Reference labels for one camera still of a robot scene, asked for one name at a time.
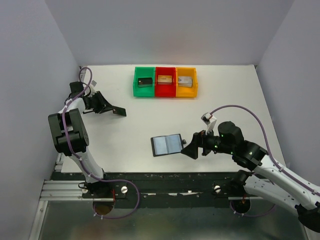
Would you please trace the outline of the grey credit card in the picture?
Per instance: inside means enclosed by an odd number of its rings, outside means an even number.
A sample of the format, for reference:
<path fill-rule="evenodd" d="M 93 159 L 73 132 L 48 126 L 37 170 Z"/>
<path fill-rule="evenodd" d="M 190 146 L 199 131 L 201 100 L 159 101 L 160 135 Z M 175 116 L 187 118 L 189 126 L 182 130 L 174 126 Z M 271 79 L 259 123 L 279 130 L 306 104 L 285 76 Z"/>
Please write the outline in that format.
<path fill-rule="evenodd" d="M 113 112 L 113 114 L 118 115 L 118 116 L 123 116 L 123 117 L 127 116 L 126 109 L 122 108 L 122 107 L 113 106 L 112 112 Z"/>

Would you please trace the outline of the black leather card holder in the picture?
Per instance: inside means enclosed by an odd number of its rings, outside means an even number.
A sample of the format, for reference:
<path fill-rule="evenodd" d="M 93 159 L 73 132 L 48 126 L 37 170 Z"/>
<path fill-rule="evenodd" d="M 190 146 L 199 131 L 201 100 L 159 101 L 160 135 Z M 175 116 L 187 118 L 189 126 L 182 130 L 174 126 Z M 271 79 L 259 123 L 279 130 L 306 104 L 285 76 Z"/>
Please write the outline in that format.
<path fill-rule="evenodd" d="M 155 136 L 150 138 L 152 154 L 154 157 L 178 154 L 187 143 L 181 134 Z"/>

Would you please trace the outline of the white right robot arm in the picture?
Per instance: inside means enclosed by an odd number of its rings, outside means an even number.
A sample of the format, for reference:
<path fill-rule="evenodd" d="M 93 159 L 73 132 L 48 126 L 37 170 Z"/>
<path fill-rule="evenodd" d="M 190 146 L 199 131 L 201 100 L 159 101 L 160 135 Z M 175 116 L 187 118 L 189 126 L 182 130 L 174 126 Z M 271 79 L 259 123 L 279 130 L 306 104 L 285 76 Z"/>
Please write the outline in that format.
<path fill-rule="evenodd" d="M 181 153 L 194 160 L 198 149 L 202 155 L 210 152 L 229 154 L 245 170 L 237 172 L 230 191 L 241 196 L 255 195 L 287 209 L 308 229 L 320 231 L 320 188 L 305 180 L 278 161 L 271 153 L 254 142 L 244 139 L 242 131 L 231 121 L 218 126 L 218 136 L 204 130 L 193 134 Z"/>

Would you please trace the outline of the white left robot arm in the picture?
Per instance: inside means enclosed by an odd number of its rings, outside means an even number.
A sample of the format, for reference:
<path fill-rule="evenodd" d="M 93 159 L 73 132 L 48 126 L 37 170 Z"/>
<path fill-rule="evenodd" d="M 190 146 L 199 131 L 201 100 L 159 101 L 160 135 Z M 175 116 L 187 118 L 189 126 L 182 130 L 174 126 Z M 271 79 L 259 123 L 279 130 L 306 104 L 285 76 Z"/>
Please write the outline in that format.
<path fill-rule="evenodd" d="M 57 152 L 71 158 L 82 171 L 85 182 L 81 189 L 104 198 L 110 194 L 111 185 L 103 180 L 105 172 L 90 153 L 89 136 L 82 113 L 103 114 L 112 111 L 116 114 L 116 107 L 91 86 L 89 93 L 83 93 L 83 82 L 75 81 L 69 86 L 71 93 L 65 101 L 65 107 L 48 116 L 53 144 Z"/>

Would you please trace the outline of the black credit card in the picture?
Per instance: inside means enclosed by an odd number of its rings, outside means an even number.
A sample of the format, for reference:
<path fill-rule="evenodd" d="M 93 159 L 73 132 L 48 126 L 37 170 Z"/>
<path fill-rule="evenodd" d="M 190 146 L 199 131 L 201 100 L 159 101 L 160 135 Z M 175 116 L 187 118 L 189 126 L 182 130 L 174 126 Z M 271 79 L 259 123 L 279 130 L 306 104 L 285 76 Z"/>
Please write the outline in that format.
<path fill-rule="evenodd" d="M 137 80 L 137 85 L 139 88 L 152 87 L 153 78 L 152 77 L 140 77 Z"/>

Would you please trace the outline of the gold credit card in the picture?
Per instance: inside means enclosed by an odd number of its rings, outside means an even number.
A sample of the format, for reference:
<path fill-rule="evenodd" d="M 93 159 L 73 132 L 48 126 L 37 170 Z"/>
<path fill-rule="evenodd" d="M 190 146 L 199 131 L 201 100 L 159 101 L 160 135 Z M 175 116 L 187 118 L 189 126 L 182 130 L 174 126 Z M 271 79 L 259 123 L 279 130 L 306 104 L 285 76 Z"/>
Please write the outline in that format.
<path fill-rule="evenodd" d="M 173 77 L 171 75 L 158 75 L 158 85 L 171 85 L 173 83 Z"/>

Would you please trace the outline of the silver credit card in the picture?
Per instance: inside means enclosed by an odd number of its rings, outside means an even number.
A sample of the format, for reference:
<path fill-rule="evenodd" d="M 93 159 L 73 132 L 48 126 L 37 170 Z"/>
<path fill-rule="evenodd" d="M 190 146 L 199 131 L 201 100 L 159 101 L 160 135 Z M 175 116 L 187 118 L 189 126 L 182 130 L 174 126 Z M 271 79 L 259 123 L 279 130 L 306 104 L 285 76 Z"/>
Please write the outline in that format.
<path fill-rule="evenodd" d="M 191 76 L 178 76 L 178 86 L 191 88 L 193 86 L 193 78 Z"/>

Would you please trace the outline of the green plastic bin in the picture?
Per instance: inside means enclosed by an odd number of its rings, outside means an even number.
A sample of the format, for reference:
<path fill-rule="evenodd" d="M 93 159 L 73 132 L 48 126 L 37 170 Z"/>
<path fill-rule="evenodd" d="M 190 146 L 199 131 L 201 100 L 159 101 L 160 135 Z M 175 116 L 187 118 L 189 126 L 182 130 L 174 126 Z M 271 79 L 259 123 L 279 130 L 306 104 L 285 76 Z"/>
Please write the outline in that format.
<path fill-rule="evenodd" d="M 136 66 L 133 78 L 133 96 L 153 98 L 155 96 L 155 67 Z"/>

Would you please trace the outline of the red plastic bin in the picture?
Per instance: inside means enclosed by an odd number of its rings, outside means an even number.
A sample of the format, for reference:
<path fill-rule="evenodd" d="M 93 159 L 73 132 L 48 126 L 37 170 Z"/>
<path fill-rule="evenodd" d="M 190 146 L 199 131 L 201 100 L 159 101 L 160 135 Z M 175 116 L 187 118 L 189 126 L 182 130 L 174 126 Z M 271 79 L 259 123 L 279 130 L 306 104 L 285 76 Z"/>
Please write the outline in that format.
<path fill-rule="evenodd" d="M 155 68 L 155 97 L 174 98 L 176 96 L 176 68 L 160 67 Z"/>

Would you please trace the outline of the yellow plastic bin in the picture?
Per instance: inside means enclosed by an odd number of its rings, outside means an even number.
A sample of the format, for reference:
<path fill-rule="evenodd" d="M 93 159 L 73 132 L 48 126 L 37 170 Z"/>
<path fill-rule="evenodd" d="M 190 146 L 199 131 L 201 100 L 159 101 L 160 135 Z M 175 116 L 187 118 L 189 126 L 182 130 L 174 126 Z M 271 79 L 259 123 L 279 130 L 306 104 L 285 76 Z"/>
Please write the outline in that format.
<path fill-rule="evenodd" d="M 196 98 L 198 95 L 197 71 L 194 67 L 176 68 L 176 97 Z"/>

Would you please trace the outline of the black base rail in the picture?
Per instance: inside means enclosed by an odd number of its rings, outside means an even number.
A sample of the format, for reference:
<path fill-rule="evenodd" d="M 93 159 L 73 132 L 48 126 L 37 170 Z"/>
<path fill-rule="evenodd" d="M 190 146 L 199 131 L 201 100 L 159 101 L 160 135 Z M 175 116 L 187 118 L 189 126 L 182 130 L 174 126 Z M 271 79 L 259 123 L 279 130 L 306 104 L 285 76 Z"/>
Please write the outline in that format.
<path fill-rule="evenodd" d="M 115 203 L 116 208 L 227 208 L 245 193 L 240 172 L 107 173 L 110 183 L 85 183 L 81 173 L 52 173 L 52 181 L 75 184 L 84 200 Z"/>

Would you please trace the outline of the aluminium frame rail left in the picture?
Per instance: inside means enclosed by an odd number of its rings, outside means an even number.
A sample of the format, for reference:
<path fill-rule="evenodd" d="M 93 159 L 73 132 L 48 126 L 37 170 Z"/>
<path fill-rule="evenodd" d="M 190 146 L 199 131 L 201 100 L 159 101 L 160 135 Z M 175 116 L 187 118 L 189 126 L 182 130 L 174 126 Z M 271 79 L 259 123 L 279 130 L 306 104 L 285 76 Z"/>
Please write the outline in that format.
<path fill-rule="evenodd" d="M 68 143 L 65 142 L 64 144 L 60 144 L 58 142 L 58 138 L 63 137 L 62 131 L 78 131 L 80 129 L 80 114 L 81 111 L 85 109 L 85 104 L 79 98 L 84 94 L 86 88 L 79 86 L 78 88 L 71 87 L 70 90 L 71 94 L 66 99 L 62 110 L 58 113 L 51 114 L 48 117 L 51 135 L 56 150 L 60 153 L 62 153 L 63 150 L 66 150 L 68 154 L 72 153 L 69 149 Z M 40 238 L 40 233 L 45 219 L 48 203 L 48 200 L 42 198 L 39 199 L 36 214 L 29 235 L 30 240 L 38 240 Z"/>

